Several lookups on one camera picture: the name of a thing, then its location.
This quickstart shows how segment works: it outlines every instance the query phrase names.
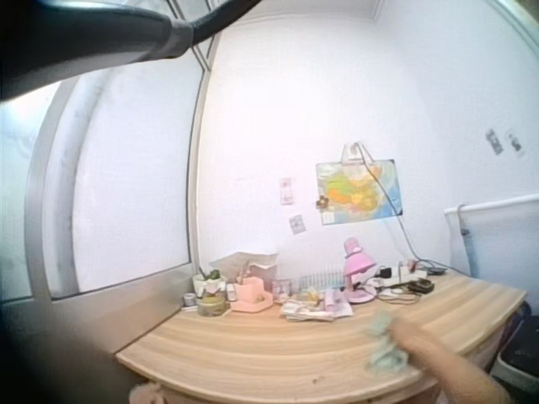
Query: lamp shade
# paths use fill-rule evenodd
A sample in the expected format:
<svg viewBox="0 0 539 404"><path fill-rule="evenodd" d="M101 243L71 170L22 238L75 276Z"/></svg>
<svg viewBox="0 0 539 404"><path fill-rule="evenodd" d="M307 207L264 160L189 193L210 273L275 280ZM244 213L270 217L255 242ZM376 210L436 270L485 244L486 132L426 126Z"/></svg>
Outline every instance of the lamp shade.
<svg viewBox="0 0 539 404"><path fill-rule="evenodd" d="M367 269L376 265L374 259L363 252L357 239L349 238L344 242L346 251L346 263L344 264L344 276L364 274Z"/></svg>

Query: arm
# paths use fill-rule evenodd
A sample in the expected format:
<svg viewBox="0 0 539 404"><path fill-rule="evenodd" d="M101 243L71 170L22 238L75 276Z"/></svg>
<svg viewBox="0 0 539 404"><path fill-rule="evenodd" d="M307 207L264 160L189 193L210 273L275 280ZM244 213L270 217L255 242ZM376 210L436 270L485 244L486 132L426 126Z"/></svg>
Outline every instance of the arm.
<svg viewBox="0 0 539 404"><path fill-rule="evenodd" d="M456 404L510 404L507 392L494 379L453 353L432 334L404 320L393 320L389 332L397 345L440 383Z"/></svg>

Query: rag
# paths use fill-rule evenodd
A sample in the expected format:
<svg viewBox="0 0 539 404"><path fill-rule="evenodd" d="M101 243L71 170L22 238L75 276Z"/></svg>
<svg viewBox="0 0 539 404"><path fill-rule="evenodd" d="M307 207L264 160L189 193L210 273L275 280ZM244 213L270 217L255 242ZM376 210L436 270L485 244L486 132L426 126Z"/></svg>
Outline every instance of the rag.
<svg viewBox="0 0 539 404"><path fill-rule="evenodd" d="M375 372L398 373L408 365L408 354L397 347L387 332L391 321L391 315L386 312L377 313L371 318L368 333L380 338L380 345L369 358L367 367Z"/></svg>

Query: frosted glass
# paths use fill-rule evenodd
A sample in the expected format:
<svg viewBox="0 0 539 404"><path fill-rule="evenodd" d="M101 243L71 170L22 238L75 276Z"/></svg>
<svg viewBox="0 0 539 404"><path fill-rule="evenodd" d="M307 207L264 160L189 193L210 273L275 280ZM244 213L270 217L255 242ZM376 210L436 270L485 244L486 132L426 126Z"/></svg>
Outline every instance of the frosted glass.
<svg viewBox="0 0 539 404"><path fill-rule="evenodd" d="M24 198L35 141L58 85L0 104L2 300L31 296L24 249Z"/></svg>
<svg viewBox="0 0 539 404"><path fill-rule="evenodd" d="M189 142L202 75L192 51L114 70L77 169L73 249L81 291L189 261Z"/></svg>
<svg viewBox="0 0 539 404"><path fill-rule="evenodd" d="M210 12L210 8L205 0L178 0L179 8L185 19L192 21ZM211 38L199 43L199 48L205 57L210 54Z"/></svg>

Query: cloth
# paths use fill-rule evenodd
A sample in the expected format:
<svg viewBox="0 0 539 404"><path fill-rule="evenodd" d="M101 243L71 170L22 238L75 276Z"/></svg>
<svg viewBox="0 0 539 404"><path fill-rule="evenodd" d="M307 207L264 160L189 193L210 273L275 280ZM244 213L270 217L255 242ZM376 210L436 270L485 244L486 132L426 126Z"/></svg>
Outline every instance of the cloth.
<svg viewBox="0 0 539 404"><path fill-rule="evenodd" d="M129 393L129 404L165 404L161 386L146 383L134 387Z"/></svg>
<svg viewBox="0 0 539 404"><path fill-rule="evenodd" d="M408 354L399 349L387 333L391 321L392 317L386 312L377 313L371 318L369 334L380 338L380 344L369 358L367 367L375 372L398 373L408 365Z"/></svg>

